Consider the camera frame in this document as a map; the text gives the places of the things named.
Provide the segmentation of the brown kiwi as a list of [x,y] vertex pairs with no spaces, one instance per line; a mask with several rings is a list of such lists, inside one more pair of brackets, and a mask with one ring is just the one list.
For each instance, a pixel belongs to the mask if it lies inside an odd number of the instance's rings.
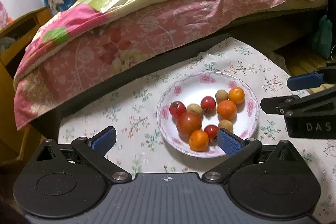
[[228,93],[225,90],[220,89],[216,92],[215,98],[216,98],[217,103],[228,100]]
[[218,128],[219,129],[226,129],[230,132],[233,132],[234,125],[231,121],[229,121],[227,119],[223,119],[219,122]]
[[186,111],[188,113],[194,113],[199,117],[203,116],[203,109],[201,108],[200,105],[192,103],[189,106],[187,106]]

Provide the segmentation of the white floral plate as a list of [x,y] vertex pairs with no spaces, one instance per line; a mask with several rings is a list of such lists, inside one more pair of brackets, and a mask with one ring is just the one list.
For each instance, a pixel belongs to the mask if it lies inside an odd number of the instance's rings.
[[198,158],[215,158],[225,155],[216,141],[209,144],[204,152],[191,150],[187,139],[177,130],[177,121],[169,112],[169,106],[174,101],[180,101],[185,106],[201,103],[206,96],[214,97],[220,89],[230,91],[234,87],[244,90],[244,102],[238,105],[238,113],[232,121],[233,133],[242,139],[254,135],[258,123],[260,107],[252,89],[235,76],[220,72],[200,72],[188,75],[171,84],[163,92],[157,106],[157,125],[164,140],[177,151]]

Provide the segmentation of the wooden cabinet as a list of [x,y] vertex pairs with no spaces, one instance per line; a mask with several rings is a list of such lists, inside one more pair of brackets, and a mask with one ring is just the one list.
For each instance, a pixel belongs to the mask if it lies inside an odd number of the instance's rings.
[[51,18],[48,7],[31,11],[1,30],[1,39],[11,45],[1,53],[1,164],[26,161],[39,145],[42,135],[33,127],[17,131],[14,119],[14,86],[16,73],[24,50],[39,27]]

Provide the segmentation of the pink floral quilt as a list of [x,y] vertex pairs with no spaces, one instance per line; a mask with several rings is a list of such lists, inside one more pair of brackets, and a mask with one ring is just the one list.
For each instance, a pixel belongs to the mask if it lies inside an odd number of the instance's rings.
[[170,0],[112,20],[87,5],[60,12],[27,46],[14,77],[17,129],[156,55],[286,0]]

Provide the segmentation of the orange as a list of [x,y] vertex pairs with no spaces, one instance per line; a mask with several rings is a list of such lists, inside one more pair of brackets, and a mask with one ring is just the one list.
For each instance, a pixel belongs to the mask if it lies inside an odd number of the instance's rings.
[[209,137],[203,130],[194,131],[189,137],[190,149],[197,152],[205,151],[209,146]]
[[240,87],[232,88],[228,93],[228,99],[235,105],[240,105],[245,100],[244,90]]
[[237,107],[229,100],[220,102],[217,106],[217,114],[220,119],[233,120],[236,118]]

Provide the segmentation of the green bag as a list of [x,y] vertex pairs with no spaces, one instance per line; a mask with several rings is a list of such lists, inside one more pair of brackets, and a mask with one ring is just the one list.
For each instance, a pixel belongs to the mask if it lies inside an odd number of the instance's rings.
[[314,39],[314,49],[321,57],[328,60],[331,55],[332,44],[332,22],[324,15],[319,21]]

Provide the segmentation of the large red tomato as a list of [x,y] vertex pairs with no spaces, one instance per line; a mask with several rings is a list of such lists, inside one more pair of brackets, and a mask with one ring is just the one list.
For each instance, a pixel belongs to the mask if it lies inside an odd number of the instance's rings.
[[202,120],[195,113],[183,113],[177,119],[177,130],[183,136],[190,136],[194,131],[201,129]]

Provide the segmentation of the white floral tablecloth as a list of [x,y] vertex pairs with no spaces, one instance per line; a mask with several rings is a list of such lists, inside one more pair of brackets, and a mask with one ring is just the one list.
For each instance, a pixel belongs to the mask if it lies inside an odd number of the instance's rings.
[[[157,126],[157,104],[163,92],[175,81],[193,73],[224,72],[244,81],[263,98],[297,94],[286,85],[290,77],[268,57],[247,44],[228,38],[192,59],[141,77],[64,118],[58,142],[92,137],[107,126],[117,132],[117,141],[107,153],[108,160],[137,172],[198,172],[200,176],[227,157],[201,159],[185,155],[163,140]],[[290,139],[285,121],[279,115],[260,111],[256,138],[264,144],[289,139],[309,165],[321,185],[321,198],[314,216],[322,223],[335,221],[335,140]]]

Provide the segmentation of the red cherry tomato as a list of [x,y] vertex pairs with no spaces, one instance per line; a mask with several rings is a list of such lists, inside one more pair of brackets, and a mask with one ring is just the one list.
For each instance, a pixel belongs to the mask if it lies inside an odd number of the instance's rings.
[[201,108],[205,113],[211,113],[216,108],[216,101],[211,96],[206,96],[201,100]]
[[178,118],[186,112],[186,107],[181,101],[174,101],[170,104],[169,112],[173,117]]
[[217,138],[218,127],[216,125],[210,124],[207,125],[204,129],[204,132],[207,134],[209,138],[209,142],[215,140]]

